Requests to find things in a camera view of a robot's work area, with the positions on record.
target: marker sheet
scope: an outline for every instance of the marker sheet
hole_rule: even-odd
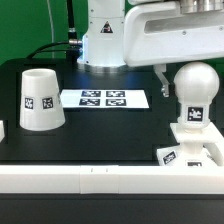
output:
[[[61,93],[64,108],[149,108],[144,90],[69,90]]]

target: white block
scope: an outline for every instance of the white block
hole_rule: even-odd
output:
[[[224,194],[223,167],[120,167],[120,194]]]
[[[118,168],[118,166],[81,166],[81,194],[117,194]]]
[[[3,121],[0,121],[0,142],[2,141],[4,137],[5,137],[5,132],[4,132]]]
[[[79,193],[79,166],[0,166],[0,193]]]

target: white cone-shaped cup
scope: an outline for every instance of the white cone-shaped cup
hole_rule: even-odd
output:
[[[51,69],[30,69],[22,73],[20,126],[46,131],[65,123],[56,73]]]

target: wall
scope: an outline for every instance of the wall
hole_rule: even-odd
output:
[[[50,0],[55,40],[67,40],[66,0]],[[87,0],[73,0],[75,25],[82,36],[88,25]],[[47,0],[0,1],[0,64],[12,58],[23,58],[36,48],[51,42]],[[38,55],[51,57],[51,54]]]

